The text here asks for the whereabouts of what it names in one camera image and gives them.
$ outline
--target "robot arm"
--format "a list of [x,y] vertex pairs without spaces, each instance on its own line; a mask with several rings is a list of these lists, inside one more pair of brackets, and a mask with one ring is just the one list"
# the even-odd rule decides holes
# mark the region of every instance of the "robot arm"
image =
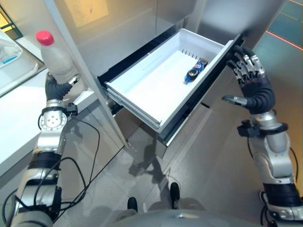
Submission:
[[78,75],[57,84],[48,74],[45,92],[46,108],[39,118],[39,135],[33,157],[19,184],[13,219],[7,226],[50,227],[59,215],[62,189],[57,186],[59,165],[65,145],[67,117],[77,114],[77,107],[64,107],[63,96],[78,82]]
[[246,47],[235,47],[227,65],[233,70],[244,97],[224,96],[229,103],[248,109],[250,120],[238,127],[248,137],[264,185],[265,202],[275,221],[271,226],[302,226],[303,201],[299,196],[289,158],[290,139],[285,123],[276,121],[275,95],[260,60]]

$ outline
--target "red bottle cap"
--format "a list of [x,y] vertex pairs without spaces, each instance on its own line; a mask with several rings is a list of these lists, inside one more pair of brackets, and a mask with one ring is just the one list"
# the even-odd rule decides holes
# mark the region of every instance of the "red bottle cap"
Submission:
[[38,31],[36,33],[36,39],[43,46],[52,45],[54,42],[53,36],[49,31]]

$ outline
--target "bottle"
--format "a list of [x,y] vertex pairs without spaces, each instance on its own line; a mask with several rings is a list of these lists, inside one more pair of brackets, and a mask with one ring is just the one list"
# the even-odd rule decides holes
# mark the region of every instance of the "bottle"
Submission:
[[[60,47],[53,39],[48,31],[39,31],[36,33],[36,39],[41,44],[41,56],[49,73],[57,80],[58,84],[63,84],[78,74],[72,59],[68,53]],[[69,93],[63,97],[65,104],[73,102],[87,86],[83,83],[83,79],[71,88]]]
[[189,82],[193,82],[207,64],[208,64],[208,60],[204,58],[199,58],[195,66],[190,71],[187,72],[187,75],[185,76],[183,83],[188,84]]

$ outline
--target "white drawer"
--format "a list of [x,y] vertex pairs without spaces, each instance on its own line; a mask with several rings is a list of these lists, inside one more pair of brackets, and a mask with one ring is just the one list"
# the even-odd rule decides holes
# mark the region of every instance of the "white drawer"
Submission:
[[[177,130],[176,126],[182,124],[184,113],[189,114],[194,109],[223,70],[226,61],[223,57],[240,41],[239,37],[222,45],[181,29],[132,67],[106,82],[108,94],[154,129],[160,140],[167,141],[169,134]],[[208,65],[193,82],[184,84],[187,72],[199,57],[207,59]]]

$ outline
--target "red laser line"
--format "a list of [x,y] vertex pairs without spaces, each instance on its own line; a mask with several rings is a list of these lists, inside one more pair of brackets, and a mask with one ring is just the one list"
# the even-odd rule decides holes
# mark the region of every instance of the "red laser line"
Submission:
[[293,1],[293,0],[289,0],[289,1],[291,1],[291,2],[293,2],[293,3],[295,3],[295,4],[298,4],[299,6],[303,6],[301,3],[299,3],[299,2],[296,2],[296,1]]
[[300,47],[300,46],[298,46],[298,45],[296,45],[296,44],[293,44],[292,42],[290,42],[290,41],[288,41],[288,40],[286,40],[286,39],[283,39],[283,38],[281,38],[280,36],[278,36],[278,35],[276,35],[276,34],[274,34],[274,33],[272,33],[272,32],[269,32],[269,31],[265,31],[265,32],[268,33],[268,34],[270,34],[270,35],[272,35],[272,36],[274,36],[274,37],[276,37],[276,38],[278,38],[278,39],[280,39],[280,40],[282,40],[282,41],[284,41],[284,42],[286,42],[286,43],[288,43],[288,44],[290,44],[291,46],[293,46],[293,47],[295,47],[295,48],[297,48],[297,49],[303,51],[303,48],[302,48],[302,47]]

